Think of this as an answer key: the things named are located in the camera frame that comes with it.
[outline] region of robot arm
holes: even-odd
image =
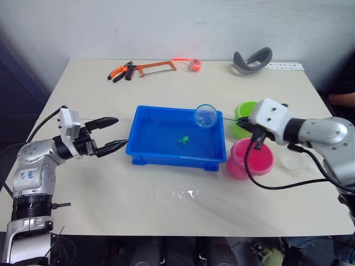
[[[93,120],[81,127],[77,112],[61,108],[58,122],[59,136],[30,142],[18,152],[18,168],[13,178],[13,211],[7,225],[2,259],[4,263],[25,261],[24,265],[37,265],[39,261],[50,262],[52,209],[70,205],[52,203],[57,166],[72,157],[102,157],[127,143],[127,140],[117,140],[97,148],[91,139],[92,130],[118,122],[113,117]]]
[[[301,144],[315,149],[324,158],[329,177],[338,187],[340,202],[346,204],[355,222],[355,128],[340,117],[297,119],[287,106],[271,99],[257,103],[249,117],[238,125],[253,131],[256,125],[279,145]]]

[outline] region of pink container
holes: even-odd
[[[236,179],[249,179],[244,165],[244,156],[250,144],[250,139],[242,139],[231,148],[231,156],[227,160],[227,169]],[[248,157],[248,167],[253,176],[262,176],[269,173],[273,167],[274,159],[268,146],[263,144],[261,150],[251,149]]]

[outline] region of pliers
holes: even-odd
[[[108,80],[111,80],[113,78],[113,83],[116,83],[117,81],[119,81],[120,79],[122,79],[126,72],[128,71],[128,68],[133,64],[132,61],[126,63],[125,65],[121,65],[119,68],[114,69],[110,75],[107,77]]]

